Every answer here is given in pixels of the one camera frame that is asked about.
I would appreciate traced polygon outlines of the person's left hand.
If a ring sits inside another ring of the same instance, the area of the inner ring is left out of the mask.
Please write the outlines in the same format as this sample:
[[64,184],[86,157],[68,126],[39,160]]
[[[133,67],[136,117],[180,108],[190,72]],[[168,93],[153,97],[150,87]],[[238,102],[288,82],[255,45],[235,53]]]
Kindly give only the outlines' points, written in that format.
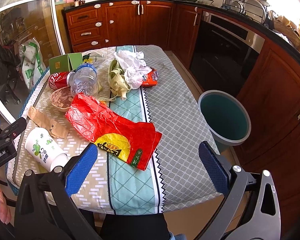
[[4,224],[9,224],[11,221],[11,211],[6,204],[6,199],[0,189],[0,220]]

